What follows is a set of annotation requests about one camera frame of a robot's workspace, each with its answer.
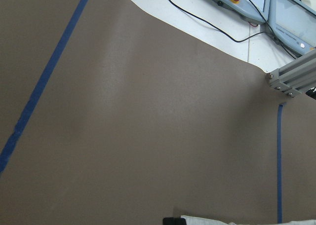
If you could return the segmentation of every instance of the blue tape strip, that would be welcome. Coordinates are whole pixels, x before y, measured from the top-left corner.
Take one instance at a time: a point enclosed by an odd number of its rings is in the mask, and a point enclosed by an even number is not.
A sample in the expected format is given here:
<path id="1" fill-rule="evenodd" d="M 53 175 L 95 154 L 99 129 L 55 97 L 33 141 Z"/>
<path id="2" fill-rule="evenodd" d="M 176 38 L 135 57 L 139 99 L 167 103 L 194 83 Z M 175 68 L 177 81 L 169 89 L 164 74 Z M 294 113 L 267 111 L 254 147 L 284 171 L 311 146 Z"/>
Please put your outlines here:
<path id="1" fill-rule="evenodd" d="M 19 140 L 20 136 L 23 133 L 24 128 L 26 127 L 35 107 L 38 103 L 41 94 L 43 93 L 46 84 L 61 56 L 65 46 L 80 18 L 80 15 L 87 4 L 88 0 L 80 0 L 78 6 L 76 7 L 66 29 L 64 30 L 63 35 L 61 36 L 53 54 L 51 55 L 43 73 L 38 80 L 29 101 L 27 102 L 26 106 L 24 107 L 20 119 L 16 123 L 14 127 L 13 134 L 9 137 L 8 141 L 6 142 L 1 154 L 0 154 L 0 174 L 4 171 L 6 165 L 9 162 L 9 159 L 15 149 L 16 143 Z"/>
<path id="2" fill-rule="evenodd" d="M 282 223 L 282 110 L 286 103 L 281 103 L 277 110 L 276 163 L 277 163 L 277 223 Z"/>

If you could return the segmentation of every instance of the blue tape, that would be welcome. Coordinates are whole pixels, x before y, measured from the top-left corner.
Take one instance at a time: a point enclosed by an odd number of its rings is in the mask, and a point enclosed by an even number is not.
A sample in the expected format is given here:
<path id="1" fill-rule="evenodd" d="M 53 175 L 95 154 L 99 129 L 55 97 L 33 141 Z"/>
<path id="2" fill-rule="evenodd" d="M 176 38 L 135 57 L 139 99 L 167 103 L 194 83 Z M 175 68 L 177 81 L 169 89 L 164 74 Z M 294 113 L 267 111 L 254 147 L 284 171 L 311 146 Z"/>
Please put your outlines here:
<path id="1" fill-rule="evenodd" d="M 276 164 L 277 164 L 277 223 L 282 223 L 282 110 L 286 103 L 281 103 L 277 110 Z"/>
<path id="2" fill-rule="evenodd" d="M 15 149 L 16 143 L 19 140 L 20 136 L 23 133 L 24 128 L 26 127 L 39 99 L 41 94 L 43 93 L 46 84 L 54 71 L 54 68 L 63 53 L 65 46 L 80 18 L 80 15 L 87 4 L 88 0 L 80 0 L 78 6 L 76 7 L 66 29 L 64 30 L 63 35 L 61 36 L 57 46 L 51 55 L 43 73 L 41 74 L 33 92 L 31 93 L 30 99 L 25 105 L 21 116 L 14 127 L 13 134 L 7 140 L 1 154 L 0 154 L 0 175 L 4 171 L 6 165 L 9 162 L 9 159 Z"/>

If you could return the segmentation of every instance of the brown surface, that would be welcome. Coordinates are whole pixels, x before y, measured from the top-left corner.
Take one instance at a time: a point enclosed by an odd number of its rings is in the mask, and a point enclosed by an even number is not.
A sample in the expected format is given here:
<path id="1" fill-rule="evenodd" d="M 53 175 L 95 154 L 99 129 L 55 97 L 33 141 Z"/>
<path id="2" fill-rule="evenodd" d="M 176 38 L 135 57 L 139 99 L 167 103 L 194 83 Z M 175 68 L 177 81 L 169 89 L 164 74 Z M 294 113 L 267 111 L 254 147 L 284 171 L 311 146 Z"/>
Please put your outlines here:
<path id="1" fill-rule="evenodd" d="M 29 54 L 30 66 L 48 53 Z M 38 75 L 24 76 L 32 89 Z M 15 112 L 2 116 L 3 143 L 29 96 L 16 87 L 0 105 Z M 2 175 L 0 224 L 149 225 L 183 213 L 275 223 L 287 100 L 257 67 L 130 0 L 90 0 Z M 300 95 L 284 109 L 285 221 L 316 216 L 315 105 Z"/>

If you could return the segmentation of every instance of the white floor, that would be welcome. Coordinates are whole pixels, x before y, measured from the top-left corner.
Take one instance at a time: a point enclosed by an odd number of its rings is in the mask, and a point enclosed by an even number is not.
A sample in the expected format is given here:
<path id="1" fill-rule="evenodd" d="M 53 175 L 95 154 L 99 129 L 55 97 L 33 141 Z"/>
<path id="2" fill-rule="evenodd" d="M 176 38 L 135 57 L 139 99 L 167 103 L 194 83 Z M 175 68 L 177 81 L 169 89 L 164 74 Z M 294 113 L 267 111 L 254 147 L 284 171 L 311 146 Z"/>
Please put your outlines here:
<path id="1" fill-rule="evenodd" d="M 215 30 L 180 11 L 168 0 L 132 0 L 150 15 L 238 58 L 261 68 L 265 72 L 279 68 L 293 59 L 268 36 L 260 34 L 242 43 L 236 43 Z M 233 11 L 219 7 L 211 0 L 173 0 L 185 10 L 204 18 L 235 39 L 244 39 L 260 31 L 243 21 Z M 315 0 L 302 0 L 316 9 Z"/>

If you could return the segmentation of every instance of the white cloth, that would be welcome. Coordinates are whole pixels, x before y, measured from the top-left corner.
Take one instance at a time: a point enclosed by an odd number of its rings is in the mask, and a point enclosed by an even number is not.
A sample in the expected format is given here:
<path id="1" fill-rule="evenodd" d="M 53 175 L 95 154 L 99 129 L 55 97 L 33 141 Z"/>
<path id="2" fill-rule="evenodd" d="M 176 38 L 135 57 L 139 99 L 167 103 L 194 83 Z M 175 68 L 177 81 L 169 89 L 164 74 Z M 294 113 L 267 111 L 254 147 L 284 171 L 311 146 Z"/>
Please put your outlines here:
<path id="1" fill-rule="evenodd" d="M 191 217 L 182 215 L 182 218 L 186 220 L 187 225 L 236 225 L 234 223 L 226 224 L 224 222 L 213 220 L 213 219 L 204 219 L 198 217 Z M 306 221 L 291 221 L 289 223 L 281 225 L 316 225 L 316 220 L 306 220 Z"/>

